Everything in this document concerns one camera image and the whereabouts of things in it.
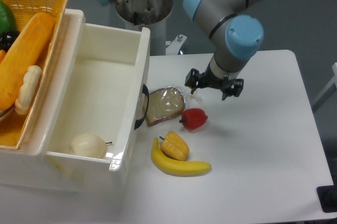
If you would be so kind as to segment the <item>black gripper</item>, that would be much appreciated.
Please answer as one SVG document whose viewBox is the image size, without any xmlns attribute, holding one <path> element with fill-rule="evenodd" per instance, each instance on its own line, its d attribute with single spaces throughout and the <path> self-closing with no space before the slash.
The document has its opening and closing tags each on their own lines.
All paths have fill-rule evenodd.
<svg viewBox="0 0 337 224">
<path fill-rule="evenodd" d="M 244 79 L 229 80 L 227 76 L 218 78 L 209 67 L 200 75 L 197 69 L 192 68 L 185 78 L 184 85 L 190 89 L 190 94 L 194 94 L 198 88 L 218 89 L 222 92 L 222 100 L 226 100 L 231 96 L 240 96 L 244 88 Z"/>
</svg>

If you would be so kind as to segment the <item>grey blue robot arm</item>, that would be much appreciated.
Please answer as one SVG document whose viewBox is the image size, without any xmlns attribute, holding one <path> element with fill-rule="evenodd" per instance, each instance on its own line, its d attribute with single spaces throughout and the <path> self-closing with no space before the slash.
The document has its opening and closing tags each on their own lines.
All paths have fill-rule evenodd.
<svg viewBox="0 0 337 224">
<path fill-rule="evenodd" d="M 165 32 L 166 18 L 173 0 L 97 0 L 114 4 L 119 17 L 129 29 L 143 27 Z M 216 50 L 205 72 L 190 70 L 185 85 L 192 91 L 214 88 L 223 98 L 241 94 L 244 81 L 238 74 L 259 50 L 264 39 L 261 23 L 243 11 L 261 0 L 183 0 L 183 8 Z"/>
</svg>

